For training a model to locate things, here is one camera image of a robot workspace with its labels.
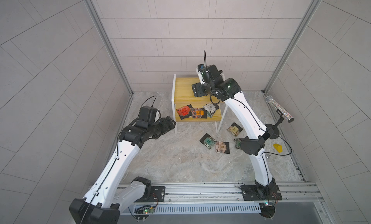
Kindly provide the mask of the teal label tea bag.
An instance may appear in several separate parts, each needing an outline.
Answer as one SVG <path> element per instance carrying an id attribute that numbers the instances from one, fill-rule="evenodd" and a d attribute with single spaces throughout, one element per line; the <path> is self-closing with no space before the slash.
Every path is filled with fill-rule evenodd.
<path id="1" fill-rule="evenodd" d="M 200 139 L 200 143 L 203 144 L 208 149 L 212 149 L 215 146 L 215 144 L 216 144 L 216 140 L 213 137 L 211 137 L 209 134 L 206 133 Z"/>

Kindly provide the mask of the yellow label tea bag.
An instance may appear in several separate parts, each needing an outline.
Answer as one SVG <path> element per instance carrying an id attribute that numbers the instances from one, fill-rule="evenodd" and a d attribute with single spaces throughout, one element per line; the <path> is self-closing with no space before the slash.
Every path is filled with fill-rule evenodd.
<path id="1" fill-rule="evenodd" d="M 227 131 L 237 137 L 243 131 L 243 128 L 236 123 L 232 123 Z"/>

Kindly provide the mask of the pink label tea bag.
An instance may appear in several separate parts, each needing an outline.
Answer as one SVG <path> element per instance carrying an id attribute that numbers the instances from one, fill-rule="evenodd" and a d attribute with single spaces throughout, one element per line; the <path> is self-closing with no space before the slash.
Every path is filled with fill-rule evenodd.
<path id="1" fill-rule="evenodd" d="M 214 145 L 215 151 L 218 153 L 230 154 L 230 143 L 217 141 Z"/>

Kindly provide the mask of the green label tea bag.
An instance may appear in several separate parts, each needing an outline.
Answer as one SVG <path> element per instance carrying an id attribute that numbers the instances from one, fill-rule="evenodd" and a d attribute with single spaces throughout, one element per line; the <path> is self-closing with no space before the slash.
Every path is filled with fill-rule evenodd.
<path id="1" fill-rule="evenodd" d="M 241 139 L 234 139 L 235 148 L 241 150 Z"/>

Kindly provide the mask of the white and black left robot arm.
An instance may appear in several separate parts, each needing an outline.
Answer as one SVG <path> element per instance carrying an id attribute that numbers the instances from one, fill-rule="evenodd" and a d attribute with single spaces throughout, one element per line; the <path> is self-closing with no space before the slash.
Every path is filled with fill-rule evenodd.
<path id="1" fill-rule="evenodd" d="M 118 136 L 117 149 L 96 182 L 83 198 L 75 198 L 69 211 L 77 224 L 116 224 L 120 215 L 134 202 L 158 201 L 149 179 L 135 178 L 121 192 L 117 188 L 131 161 L 149 139 L 173 130 L 176 121 L 170 116 L 154 123 L 133 120 Z"/>

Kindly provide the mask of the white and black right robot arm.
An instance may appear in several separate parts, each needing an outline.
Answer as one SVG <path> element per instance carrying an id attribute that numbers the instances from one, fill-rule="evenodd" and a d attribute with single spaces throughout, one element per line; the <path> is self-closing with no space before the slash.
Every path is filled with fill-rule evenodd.
<path id="1" fill-rule="evenodd" d="M 241 140 L 240 147 L 248 154 L 255 172 L 255 196 L 266 201 L 281 200 L 278 186 L 264 156 L 265 141 L 274 135 L 274 129 L 272 127 L 267 129 L 255 115 L 238 83 L 234 79 L 227 79 L 219 84 L 212 81 L 196 83 L 192 85 L 192 90 L 195 97 L 215 96 L 234 112 L 247 133 L 247 136 Z"/>

